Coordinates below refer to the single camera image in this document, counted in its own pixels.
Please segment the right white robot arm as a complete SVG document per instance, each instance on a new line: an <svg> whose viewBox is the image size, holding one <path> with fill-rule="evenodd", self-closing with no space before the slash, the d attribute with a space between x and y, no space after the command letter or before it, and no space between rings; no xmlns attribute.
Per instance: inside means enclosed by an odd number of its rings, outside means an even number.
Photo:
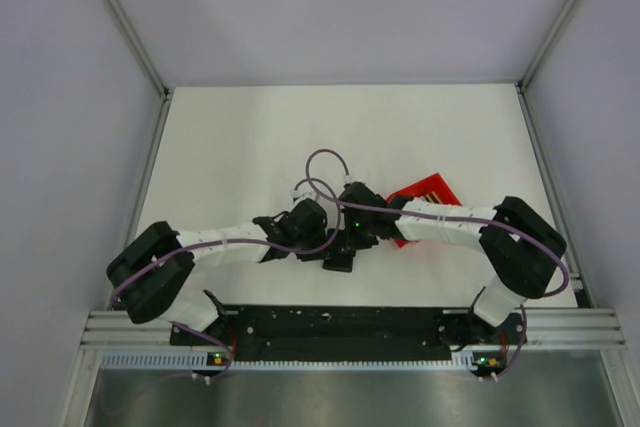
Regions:
<svg viewBox="0 0 640 427"><path fill-rule="evenodd" d="M362 182L338 197L353 250L380 239L438 241L484 254L494 271L472 303L466 327L476 341L498 336L508 315L530 299L553 296L568 285L562 263L567 243L524 200L507 196L485 208L434 203L396 195L387 201Z"/></svg>

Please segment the black leather card holder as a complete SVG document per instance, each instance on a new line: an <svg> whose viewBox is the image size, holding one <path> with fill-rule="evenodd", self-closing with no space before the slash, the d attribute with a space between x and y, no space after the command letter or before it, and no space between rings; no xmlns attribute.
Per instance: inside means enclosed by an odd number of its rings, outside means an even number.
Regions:
<svg viewBox="0 0 640 427"><path fill-rule="evenodd" d="M329 246L327 256L324 258L322 268L329 272L351 273L356 251L346 245L337 242Z"/></svg>

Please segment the red plastic card tray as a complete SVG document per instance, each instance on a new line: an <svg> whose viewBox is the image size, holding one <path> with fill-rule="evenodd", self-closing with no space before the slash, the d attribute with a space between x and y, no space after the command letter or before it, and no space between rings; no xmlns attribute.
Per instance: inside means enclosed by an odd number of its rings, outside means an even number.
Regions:
<svg viewBox="0 0 640 427"><path fill-rule="evenodd" d="M437 204L462 205L440 173L431 174L411 185L392 192L387 196L386 201L391 202L396 196L418 197Z"/></svg>

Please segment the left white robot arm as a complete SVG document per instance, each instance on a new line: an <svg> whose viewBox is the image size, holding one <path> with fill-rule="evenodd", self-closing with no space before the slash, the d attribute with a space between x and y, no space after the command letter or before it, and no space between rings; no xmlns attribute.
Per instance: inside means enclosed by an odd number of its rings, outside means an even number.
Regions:
<svg viewBox="0 0 640 427"><path fill-rule="evenodd" d="M211 271L290 254L301 261L322 260L338 231L328 227L325 209L311 198L296 201L289 211L227 228L184 231L155 222L108 265L112 300L134 324L162 319L216 343L226 334L227 321L222 303L206 285Z"/></svg>

